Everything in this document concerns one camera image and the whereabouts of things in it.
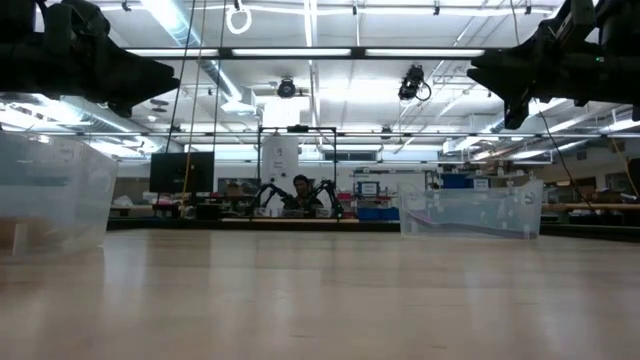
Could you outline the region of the black background station frame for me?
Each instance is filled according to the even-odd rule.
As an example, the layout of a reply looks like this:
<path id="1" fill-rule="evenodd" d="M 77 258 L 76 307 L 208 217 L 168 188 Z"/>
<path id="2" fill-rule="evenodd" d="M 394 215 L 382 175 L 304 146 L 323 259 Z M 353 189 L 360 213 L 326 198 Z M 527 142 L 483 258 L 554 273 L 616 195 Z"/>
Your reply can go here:
<path id="1" fill-rule="evenodd" d="M 310 127 L 306 125 L 291 125 L 286 127 L 260 127 L 257 135 L 257 180 L 259 188 L 251 202 L 247 214 L 254 216 L 273 216 L 289 218 L 333 218 L 341 219 L 343 208 L 337 199 L 337 178 L 335 176 L 327 179 L 311 179 L 302 173 L 300 169 L 301 146 L 300 139 L 305 135 L 322 136 L 325 133 L 337 134 L 334 127 Z M 274 183 L 263 183 L 260 178 L 261 169 L 261 144 L 265 137 L 273 135 L 292 136 L 298 138 L 299 143 L 299 174 L 305 175 L 310 183 L 311 195 L 319 199 L 324 207 L 306 212 L 303 210 L 289 210 L 286 205 L 294 202 L 296 191 L 294 185 L 285 187 L 277 186 Z"/>

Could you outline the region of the silver ventilation duct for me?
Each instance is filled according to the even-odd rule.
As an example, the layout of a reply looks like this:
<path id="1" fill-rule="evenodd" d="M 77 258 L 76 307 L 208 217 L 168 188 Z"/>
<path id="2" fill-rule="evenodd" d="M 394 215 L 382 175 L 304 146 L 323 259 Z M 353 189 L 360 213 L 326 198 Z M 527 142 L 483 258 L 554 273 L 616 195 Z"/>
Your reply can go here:
<path id="1" fill-rule="evenodd" d="M 187 5 L 192 0 L 140 0 L 143 7 L 166 31 L 171 39 L 182 48 L 196 50 L 204 48 L 207 21 L 212 18 L 207 14 L 206 6 L 199 5 L 204 0 L 195 0 L 194 5 Z M 227 13 L 223 12 L 213 18 L 215 25 L 222 29 L 216 35 L 224 36 L 228 30 L 226 25 Z M 208 60 L 201 57 L 196 61 L 201 72 L 205 73 L 219 91 L 223 99 L 221 108 L 229 114 L 256 115 L 257 107 L 253 93 L 247 88 L 239 87 L 222 69 L 219 60 Z"/>

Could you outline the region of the black aluminium table frame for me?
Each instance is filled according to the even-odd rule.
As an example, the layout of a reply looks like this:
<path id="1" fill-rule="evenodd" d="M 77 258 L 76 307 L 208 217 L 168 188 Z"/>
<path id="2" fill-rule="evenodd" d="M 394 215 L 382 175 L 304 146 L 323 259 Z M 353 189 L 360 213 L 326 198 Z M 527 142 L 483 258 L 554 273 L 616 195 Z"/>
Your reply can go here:
<path id="1" fill-rule="evenodd" d="M 110 218 L 108 231 L 119 230 L 224 230 L 224 231 L 303 231 L 303 232 L 381 232 L 399 233 L 398 223 L 347 222 L 300 219 L 248 221 L 247 219 L 179 220 L 156 218 Z M 596 225 L 542 224 L 540 234 L 568 238 L 615 241 L 640 245 L 640 228 Z"/>

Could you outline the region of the black overhead frame bar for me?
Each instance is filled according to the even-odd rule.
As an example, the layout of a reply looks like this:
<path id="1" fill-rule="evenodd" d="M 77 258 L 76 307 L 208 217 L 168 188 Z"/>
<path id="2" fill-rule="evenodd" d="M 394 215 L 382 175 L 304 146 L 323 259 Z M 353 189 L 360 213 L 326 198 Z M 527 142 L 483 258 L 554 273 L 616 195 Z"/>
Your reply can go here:
<path id="1" fill-rule="evenodd" d="M 485 53 L 482 48 L 382 48 L 382 47 L 270 47 L 270 48 L 126 48 L 126 51 L 156 60 L 349 60 L 420 59 L 470 60 Z"/>

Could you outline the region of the blue storage bin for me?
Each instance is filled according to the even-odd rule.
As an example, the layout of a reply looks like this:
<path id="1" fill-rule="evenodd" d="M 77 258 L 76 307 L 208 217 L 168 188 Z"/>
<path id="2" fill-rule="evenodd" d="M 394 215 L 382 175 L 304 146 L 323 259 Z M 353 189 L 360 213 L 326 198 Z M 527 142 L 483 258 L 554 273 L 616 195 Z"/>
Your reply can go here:
<path id="1" fill-rule="evenodd" d="M 357 209 L 356 215 L 360 221 L 386 222 L 386 221 L 398 221 L 400 219 L 399 209 L 397 207 L 390 207 L 390 208 L 360 207 Z"/>

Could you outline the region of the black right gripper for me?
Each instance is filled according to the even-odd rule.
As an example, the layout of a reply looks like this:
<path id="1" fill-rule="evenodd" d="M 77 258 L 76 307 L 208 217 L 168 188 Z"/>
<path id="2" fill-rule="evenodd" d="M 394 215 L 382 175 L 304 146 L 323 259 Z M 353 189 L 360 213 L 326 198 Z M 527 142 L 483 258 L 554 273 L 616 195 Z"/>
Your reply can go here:
<path id="1" fill-rule="evenodd" d="M 565 0 L 556 16 L 523 44 L 491 48 L 467 76 L 503 100 L 506 129 L 529 116 L 537 51 L 537 96 L 628 104 L 640 120 L 640 0 Z"/>

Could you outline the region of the blue box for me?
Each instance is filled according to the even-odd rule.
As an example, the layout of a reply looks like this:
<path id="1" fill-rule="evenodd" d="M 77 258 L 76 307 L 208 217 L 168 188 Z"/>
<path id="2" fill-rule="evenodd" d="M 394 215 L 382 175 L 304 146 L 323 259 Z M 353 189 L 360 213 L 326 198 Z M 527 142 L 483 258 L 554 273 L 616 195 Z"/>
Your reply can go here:
<path id="1" fill-rule="evenodd" d="M 466 189 L 474 187 L 473 179 L 469 178 L 467 174 L 445 173 L 442 174 L 440 178 L 444 189 Z"/>

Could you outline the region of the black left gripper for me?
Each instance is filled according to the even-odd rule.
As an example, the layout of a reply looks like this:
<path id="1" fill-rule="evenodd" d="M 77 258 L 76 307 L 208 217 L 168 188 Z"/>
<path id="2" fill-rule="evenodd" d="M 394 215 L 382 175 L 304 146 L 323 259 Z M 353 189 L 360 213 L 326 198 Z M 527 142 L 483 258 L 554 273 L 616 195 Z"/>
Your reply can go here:
<path id="1" fill-rule="evenodd" d="M 83 96 L 130 118 L 179 86 L 171 66 L 108 46 L 109 31 L 87 0 L 0 0 L 0 92 Z"/>

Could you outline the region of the white poster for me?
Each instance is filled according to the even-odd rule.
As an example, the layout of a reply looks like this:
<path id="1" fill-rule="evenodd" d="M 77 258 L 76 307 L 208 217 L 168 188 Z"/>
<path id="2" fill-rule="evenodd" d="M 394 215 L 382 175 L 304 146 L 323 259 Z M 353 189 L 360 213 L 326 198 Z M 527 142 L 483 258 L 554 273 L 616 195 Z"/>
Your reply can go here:
<path id="1" fill-rule="evenodd" d="M 292 185 L 294 177 L 298 174 L 298 138 L 283 135 L 265 137 L 261 144 L 262 182 L 285 187 Z"/>

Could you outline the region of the person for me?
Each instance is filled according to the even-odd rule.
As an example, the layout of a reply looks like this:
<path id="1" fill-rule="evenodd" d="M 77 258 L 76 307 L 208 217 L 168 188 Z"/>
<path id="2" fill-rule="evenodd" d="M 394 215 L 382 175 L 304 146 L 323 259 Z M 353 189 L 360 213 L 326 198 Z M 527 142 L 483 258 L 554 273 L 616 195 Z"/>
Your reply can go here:
<path id="1" fill-rule="evenodd" d="M 294 202 L 286 205 L 287 209 L 311 212 L 312 210 L 324 207 L 319 199 L 311 195 L 310 183 L 305 175 L 300 174 L 295 176 L 293 185 L 296 191 L 296 197 Z"/>

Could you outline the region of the black monitor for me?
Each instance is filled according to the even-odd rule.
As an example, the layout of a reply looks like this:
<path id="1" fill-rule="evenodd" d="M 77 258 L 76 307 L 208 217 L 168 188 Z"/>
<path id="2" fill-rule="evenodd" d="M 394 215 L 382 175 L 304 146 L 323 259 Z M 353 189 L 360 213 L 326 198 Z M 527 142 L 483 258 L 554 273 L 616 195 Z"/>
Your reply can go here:
<path id="1" fill-rule="evenodd" d="M 211 192 L 213 187 L 213 152 L 155 153 L 151 156 L 150 192 Z"/>

